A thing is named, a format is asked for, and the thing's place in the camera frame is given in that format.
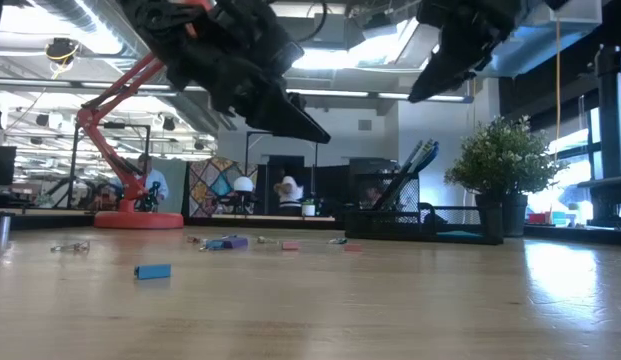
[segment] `purple block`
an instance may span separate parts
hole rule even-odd
[[[237,249],[240,247],[247,247],[248,239],[242,237],[229,237],[223,239],[223,247],[225,249]]]

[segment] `small object on table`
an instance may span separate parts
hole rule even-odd
[[[198,238],[195,236],[188,236],[186,241],[188,241],[191,244],[201,244],[201,243],[205,243],[206,239]]]
[[[218,240],[208,240],[205,242],[206,250],[238,249],[247,246],[248,239],[238,236],[224,236]]]
[[[257,244],[278,244],[279,242],[276,240],[268,239],[263,236],[259,236],[257,238]]]
[[[170,277],[171,271],[170,264],[139,265],[134,268],[134,276],[139,280],[166,278]]]
[[[528,223],[529,224],[545,224],[546,223],[546,214],[530,214],[528,215]]]
[[[238,237],[236,235],[223,238],[223,247],[226,249],[237,249],[240,247],[247,247],[248,239],[244,237]]]
[[[347,243],[348,243],[348,239],[346,238],[336,238],[336,239],[332,239],[328,241],[328,244],[334,244],[334,245],[345,245]]]
[[[350,252],[361,252],[363,251],[363,245],[361,244],[345,244],[343,246],[343,250]]]
[[[75,243],[72,245],[58,245],[58,246],[53,246],[50,248],[50,251],[52,252],[58,252],[58,251],[79,252],[79,251],[89,251],[89,250],[90,250],[90,241],[84,241],[84,242]]]
[[[298,251],[301,248],[301,244],[298,241],[284,241],[281,244],[281,249],[286,251]]]

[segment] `table surface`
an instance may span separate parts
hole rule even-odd
[[[199,252],[186,235],[300,241]],[[0,359],[619,359],[621,248],[196,227],[13,232]],[[50,247],[91,241],[87,253]],[[138,281],[138,264],[172,277]]]

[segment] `black desk organizer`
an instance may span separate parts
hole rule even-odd
[[[360,196],[370,184],[389,184],[394,174],[357,176]],[[419,177],[412,176],[390,209],[370,210],[372,202],[360,198],[361,210],[346,214],[346,237],[375,240],[500,245],[501,208],[432,206],[418,199]]]

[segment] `ceiling light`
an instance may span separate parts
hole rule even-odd
[[[24,169],[25,172],[34,174],[56,172],[54,170],[56,169]]]
[[[306,96],[368,97],[368,93],[365,91],[288,89],[288,92],[296,92]]]
[[[45,55],[45,51],[39,50],[0,50],[0,56],[43,56]]]
[[[0,78],[0,85],[19,85],[19,86],[34,86],[34,87],[71,87],[72,84],[69,81],[59,80],[29,80],[29,79],[10,79]]]
[[[38,154],[38,155],[56,155],[59,157],[71,157],[72,156],[72,150],[45,150],[45,149],[42,150],[42,149],[19,149],[17,148],[17,153]],[[139,156],[139,153],[118,152],[117,155],[123,158],[136,158],[137,156]],[[93,157],[99,156],[100,157],[101,153],[99,151],[77,150],[77,156],[93,156]],[[209,152],[191,153],[191,154],[150,153],[150,156],[154,156],[154,157],[166,156],[168,158],[175,158],[175,159],[180,159],[180,158],[204,159],[204,158],[209,158],[211,154]]]
[[[304,49],[303,57],[292,64],[295,69],[333,70],[355,67],[354,61],[346,50]]]
[[[390,100],[408,100],[408,94],[399,94],[399,93],[380,93],[378,95],[379,99],[390,99]],[[440,102],[459,102],[466,103],[469,98],[464,96],[455,96],[455,95],[435,95],[428,99],[427,101],[440,101]]]
[[[419,68],[417,69],[417,71],[423,71],[426,69],[426,67],[428,67],[428,64],[430,64],[430,58],[427,57],[425,60],[423,60],[423,62],[421,63],[421,65],[419,66]]]
[[[452,95],[435,95],[428,99],[428,101],[442,101],[442,102],[466,102],[468,98],[464,96],[452,96]]]
[[[108,82],[82,82],[81,86],[86,87],[86,88],[107,89],[107,88],[112,86],[112,83],[108,83]],[[170,90],[170,85],[143,84],[143,85],[139,86],[139,90],[167,91],[167,90]]]
[[[146,138],[133,137],[133,136],[124,136],[124,137],[116,137],[117,140],[121,141],[146,141]],[[178,142],[177,139],[174,138],[150,138],[151,142]]]
[[[206,160],[212,157],[210,153],[201,153],[201,154],[152,154],[154,157],[164,157],[168,159],[179,159],[179,160]]]
[[[208,92],[206,89],[202,88],[201,86],[196,86],[196,85],[189,85],[186,86],[183,91],[188,91],[188,92]]]
[[[408,100],[408,94],[380,93],[379,99]]]

